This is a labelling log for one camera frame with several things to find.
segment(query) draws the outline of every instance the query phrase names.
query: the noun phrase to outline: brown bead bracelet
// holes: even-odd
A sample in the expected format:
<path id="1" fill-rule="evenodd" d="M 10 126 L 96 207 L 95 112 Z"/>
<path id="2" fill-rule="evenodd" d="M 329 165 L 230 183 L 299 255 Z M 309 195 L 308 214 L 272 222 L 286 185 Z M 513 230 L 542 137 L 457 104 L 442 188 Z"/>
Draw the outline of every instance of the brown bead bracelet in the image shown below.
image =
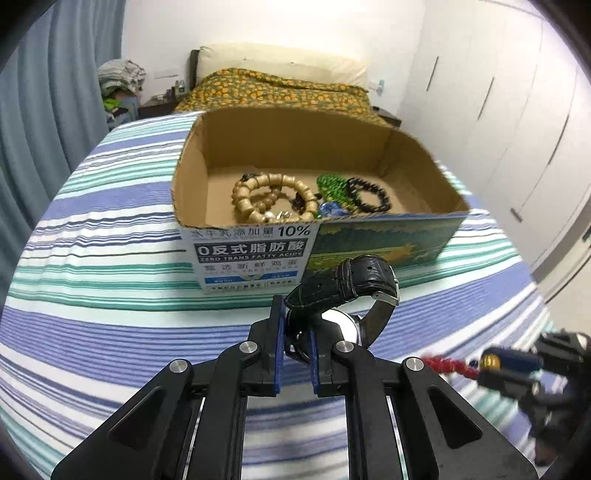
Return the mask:
<path id="1" fill-rule="evenodd" d="M 251 202 L 251 193 L 253 190 L 270 187 L 271 192 L 267 194 L 264 200 Z M 282 187 L 289 187 L 299 193 L 306 201 L 306 211 L 301 215 L 295 215 L 290 218 L 278 220 L 270 211 L 281 194 Z M 263 173 L 257 176 L 245 176 L 234 185 L 232 190 L 232 199 L 234 206 L 241 213 L 247 223 L 281 223 L 281 222 L 311 222 L 316 218 L 318 212 L 318 202 L 316 196 L 301 180 L 295 177 L 282 175 L 280 173 Z"/>

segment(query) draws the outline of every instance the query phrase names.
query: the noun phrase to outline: wall outlet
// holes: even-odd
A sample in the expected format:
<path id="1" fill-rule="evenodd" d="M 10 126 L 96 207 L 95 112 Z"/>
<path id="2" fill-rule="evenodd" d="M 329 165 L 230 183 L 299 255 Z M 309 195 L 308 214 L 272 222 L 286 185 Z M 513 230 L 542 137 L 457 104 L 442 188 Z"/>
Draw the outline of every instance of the wall outlet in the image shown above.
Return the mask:
<path id="1" fill-rule="evenodd" d="M 154 72 L 154 79 L 166 79 L 180 76 L 179 69 L 157 70 Z"/>

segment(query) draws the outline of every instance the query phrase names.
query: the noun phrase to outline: curtain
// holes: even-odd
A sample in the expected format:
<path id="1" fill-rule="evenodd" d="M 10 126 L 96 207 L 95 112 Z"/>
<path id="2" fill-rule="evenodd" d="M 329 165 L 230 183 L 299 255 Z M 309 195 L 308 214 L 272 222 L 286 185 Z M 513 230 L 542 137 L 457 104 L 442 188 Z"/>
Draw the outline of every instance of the curtain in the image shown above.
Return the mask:
<path id="1" fill-rule="evenodd" d="M 97 67 L 121 56 L 125 0 L 57 0 L 0 72 L 0 310 L 22 249 L 108 133 Z"/>

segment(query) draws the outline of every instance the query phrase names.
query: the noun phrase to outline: red cord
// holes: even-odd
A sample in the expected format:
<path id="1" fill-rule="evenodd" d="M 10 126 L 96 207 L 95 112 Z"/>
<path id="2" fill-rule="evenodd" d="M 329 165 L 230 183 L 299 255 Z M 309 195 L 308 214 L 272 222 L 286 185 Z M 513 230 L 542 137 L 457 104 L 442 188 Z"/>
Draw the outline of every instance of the red cord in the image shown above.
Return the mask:
<path id="1" fill-rule="evenodd" d="M 421 359 L 438 374 L 451 374 L 455 372 L 471 380 L 478 379 L 478 370 L 469 367 L 463 360 L 443 358 L 441 355 L 424 356 Z"/>

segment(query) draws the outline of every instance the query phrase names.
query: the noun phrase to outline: floral blanket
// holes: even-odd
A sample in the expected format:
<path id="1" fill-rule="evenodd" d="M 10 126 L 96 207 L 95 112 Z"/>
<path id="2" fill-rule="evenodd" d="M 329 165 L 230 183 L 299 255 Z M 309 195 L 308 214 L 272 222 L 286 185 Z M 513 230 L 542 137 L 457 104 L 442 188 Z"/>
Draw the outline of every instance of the floral blanket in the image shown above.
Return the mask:
<path id="1" fill-rule="evenodd" d="M 177 107 L 177 112 L 232 105 L 282 105 L 351 115 L 378 125 L 389 124 L 375 113 L 367 90 L 343 83 L 290 80 L 253 70 L 231 68 L 205 77 Z"/>

